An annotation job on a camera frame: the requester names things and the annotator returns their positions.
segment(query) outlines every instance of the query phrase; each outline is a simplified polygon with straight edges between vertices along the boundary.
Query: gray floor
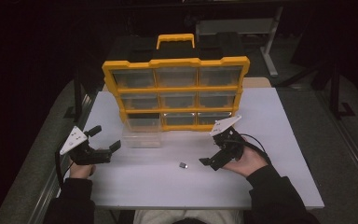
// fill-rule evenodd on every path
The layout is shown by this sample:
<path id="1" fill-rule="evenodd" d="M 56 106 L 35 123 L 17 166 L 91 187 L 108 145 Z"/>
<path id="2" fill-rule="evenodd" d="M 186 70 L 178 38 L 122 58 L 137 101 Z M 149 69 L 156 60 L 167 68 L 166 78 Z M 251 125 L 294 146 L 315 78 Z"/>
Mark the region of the gray floor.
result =
<path id="1" fill-rule="evenodd" d="M 303 70 L 290 64 L 298 38 L 277 37 L 271 49 L 279 76 L 270 78 L 257 45 L 246 46 L 251 61 L 248 77 L 268 77 L 272 84 L 279 83 Z M 311 212 L 321 223 L 358 223 L 358 167 L 352 159 L 349 148 L 337 129 L 336 121 L 325 109 L 323 101 L 326 91 L 312 91 L 312 76 L 298 81 L 293 88 L 278 89 L 283 107 L 292 125 L 296 139 L 324 199 L 325 208 Z M 345 78 L 341 79 L 341 102 L 351 105 L 356 116 L 346 117 L 344 125 L 358 146 L 358 92 Z M 40 195 L 46 194 L 44 187 L 54 167 L 53 152 L 62 138 L 71 130 L 72 119 L 63 116 L 66 108 L 74 104 L 72 83 L 62 91 L 51 108 L 34 145 L 23 164 L 7 198 L 0 210 L 0 223 L 28 223 Z M 111 214 L 97 209 L 95 223 L 114 223 Z"/>

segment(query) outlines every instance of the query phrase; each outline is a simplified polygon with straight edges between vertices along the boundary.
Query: person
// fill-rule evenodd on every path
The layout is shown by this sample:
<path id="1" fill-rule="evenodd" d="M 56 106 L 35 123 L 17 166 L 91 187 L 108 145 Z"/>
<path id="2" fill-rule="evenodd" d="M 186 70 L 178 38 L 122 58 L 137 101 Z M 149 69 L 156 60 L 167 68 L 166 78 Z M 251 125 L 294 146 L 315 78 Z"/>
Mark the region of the person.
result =
<path id="1" fill-rule="evenodd" d="M 252 223 L 319 223 L 318 219 L 306 210 L 289 178 L 281 177 L 275 168 L 268 165 L 254 150 L 245 147 L 239 160 L 229 162 L 223 168 L 244 176 L 252 185 L 253 189 L 249 191 L 252 199 L 252 218 L 249 221 Z M 45 224 L 93 223 L 95 204 L 90 199 L 92 182 L 88 180 L 93 169 L 95 166 L 91 165 L 74 164 L 71 167 L 60 197 L 53 199 L 48 206 Z M 205 222 L 184 218 L 174 223 Z"/>

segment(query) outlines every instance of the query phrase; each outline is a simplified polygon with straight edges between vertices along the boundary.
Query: white table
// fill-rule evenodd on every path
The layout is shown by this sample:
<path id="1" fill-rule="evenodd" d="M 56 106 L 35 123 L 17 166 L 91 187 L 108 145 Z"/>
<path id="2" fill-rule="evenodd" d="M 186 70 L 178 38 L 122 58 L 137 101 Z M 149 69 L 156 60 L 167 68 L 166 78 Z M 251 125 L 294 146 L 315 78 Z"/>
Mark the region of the white table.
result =
<path id="1" fill-rule="evenodd" d="M 324 207 L 275 89 L 245 89 L 237 114 L 242 119 L 235 129 L 263 144 L 306 207 Z M 90 139 L 93 147 L 108 148 L 120 139 L 123 124 L 110 92 L 99 92 L 85 130 L 95 125 L 102 125 L 103 130 Z M 209 133 L 191 131 L 163 133 L 162 148 L 122 146 L 110 163 L 98 165 L 91 178 L 91 199 L 113 209 L 249 209 L 252 187 L 244 177 L 223 169 L 214 171 L 199 162 L 218 150 Z M 180 162 L 188 168 L 180 168 Z"/>

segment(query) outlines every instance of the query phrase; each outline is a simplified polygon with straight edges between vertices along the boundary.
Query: small metal object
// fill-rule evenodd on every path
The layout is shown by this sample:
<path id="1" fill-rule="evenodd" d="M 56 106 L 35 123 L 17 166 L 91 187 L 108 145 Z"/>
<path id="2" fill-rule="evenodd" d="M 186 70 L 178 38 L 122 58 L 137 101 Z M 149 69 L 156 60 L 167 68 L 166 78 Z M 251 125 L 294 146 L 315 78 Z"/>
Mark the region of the small metal object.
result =
<path id="1" fill-rule="evenodd" d="M 187 169 L 187 168 L 188 168 L 188 166 L 187 166 L 184 162 L 181 162 L 181 163 L 179 164 L 179 167 L 182 167 L 182 168 L 184 168 L 184 169 Z"/>

